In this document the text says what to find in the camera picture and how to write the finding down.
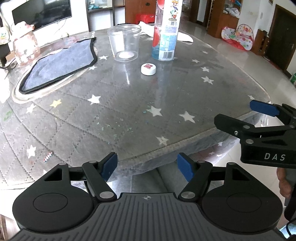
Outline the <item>person's hand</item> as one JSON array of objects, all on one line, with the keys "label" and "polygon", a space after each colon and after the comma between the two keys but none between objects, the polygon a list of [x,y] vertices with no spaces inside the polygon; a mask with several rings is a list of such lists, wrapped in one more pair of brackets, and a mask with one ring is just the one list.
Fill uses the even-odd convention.
[{"label": "person's hand", "polygon": [[279,180],[279,189],[280,189],[280,194],[284,198],[290,198],[291,193],[292,193],[292,187],[288,180],[286,179],[286,171],[284,168],[277,168],[276,170],[277,178]]}]

